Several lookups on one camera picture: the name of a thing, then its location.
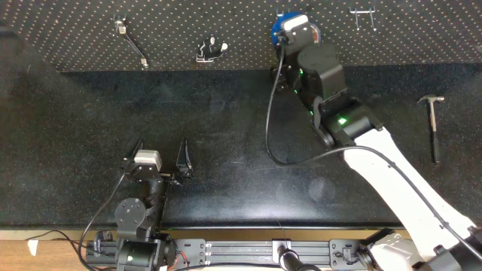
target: perforated black board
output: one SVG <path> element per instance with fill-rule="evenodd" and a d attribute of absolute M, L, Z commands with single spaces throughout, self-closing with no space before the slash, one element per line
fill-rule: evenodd
<path fill-rule="evenodd" d="M 6 0 L 2 19 L 57 70 L 140 70 L 132 48 L 114 34 L 115 14 L 146 54 L 150 70 L 268 69 L 274 64 L 269 31 L 276 12 L 302 11 L 337 45 L 343 65 L 482 62 L 479 1 L 275 0 Z M 360 14 L 357 31 L 349 8 Z M 197 45 L 216 35 L 229 53 L 194 61 Z"/>

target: green led indicator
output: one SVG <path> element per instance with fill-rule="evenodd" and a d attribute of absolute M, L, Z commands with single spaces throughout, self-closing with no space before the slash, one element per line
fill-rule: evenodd
<path fill-rule="evenodd" d="M 341 124 L 341 125 L 344 125 L 348 120 L 346 120 L 346 118 L 339 118 L 338 119 L 338 123 Z"/>

